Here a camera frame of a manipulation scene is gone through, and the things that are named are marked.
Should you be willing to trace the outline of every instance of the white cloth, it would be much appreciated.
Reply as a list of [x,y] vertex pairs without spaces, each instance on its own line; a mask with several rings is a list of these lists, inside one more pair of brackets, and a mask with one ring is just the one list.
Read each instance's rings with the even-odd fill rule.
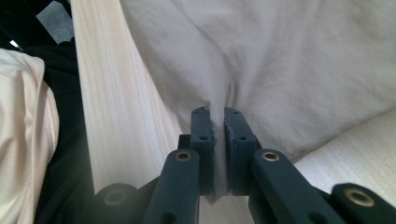
[[225,192],[223,107],[297,161],[396,106],[396,2],[123,0],[164,103],[190,129],[210,107]]
[[55,99],[44,62],[0,49],[0,223],[33,223],[58,141]]
[[359,125],[295,163],[315,187],[355,183],[396,207],[396,109]]

